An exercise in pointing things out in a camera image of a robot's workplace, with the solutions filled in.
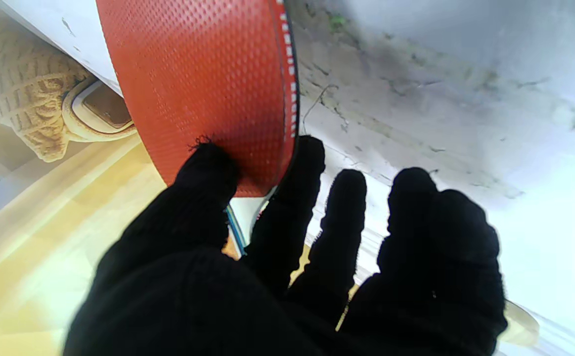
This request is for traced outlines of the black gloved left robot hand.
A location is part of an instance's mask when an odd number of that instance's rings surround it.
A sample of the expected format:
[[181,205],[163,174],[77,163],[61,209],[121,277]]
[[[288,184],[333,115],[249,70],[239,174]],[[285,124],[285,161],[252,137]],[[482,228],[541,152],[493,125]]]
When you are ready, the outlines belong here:
[[430,174],[400,171],[389,236],[353,297],[367,185],[344,169],[321,233],[299,267],[325,169],[301,137],[283,186],[246,253],[222,252],[240,180],[226,151],[201,141],[99,262],[66,337],[65,356],[490,356],[507,328],[499,238],[486,213]]

